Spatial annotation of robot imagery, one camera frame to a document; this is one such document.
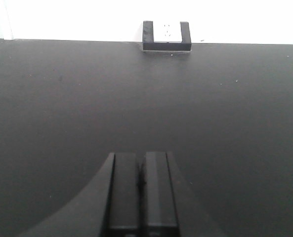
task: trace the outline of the white outlet faceplate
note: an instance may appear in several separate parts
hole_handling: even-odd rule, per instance
[[[180,22],[153,21],[154,42],[181,43]]]

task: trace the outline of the wall outlet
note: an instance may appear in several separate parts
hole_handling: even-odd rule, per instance
[[[180,22],[153,22],[154,42],[181,43]]]

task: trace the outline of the black plastic bracket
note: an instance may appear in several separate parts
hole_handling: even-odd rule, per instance
[[[153,21],[143,22],[143,50],[144,51],[190,51],[191,38],[188,22],[180,22],[181,43],[154,42]]]
[[[19,237],[225,237],[172,153],[110,153],[67,205]]]

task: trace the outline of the black table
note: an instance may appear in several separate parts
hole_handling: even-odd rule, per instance
[[[0,40],[0,237],[64,206],[112,151],[173,151],[230,237],[293,237],[293,45]]]

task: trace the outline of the white wall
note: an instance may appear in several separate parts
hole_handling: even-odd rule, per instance
[[[173,19],[189,22],[192,42],[293,44],[293,0],[5,3],[14,39],[141,41],[143,20]]]

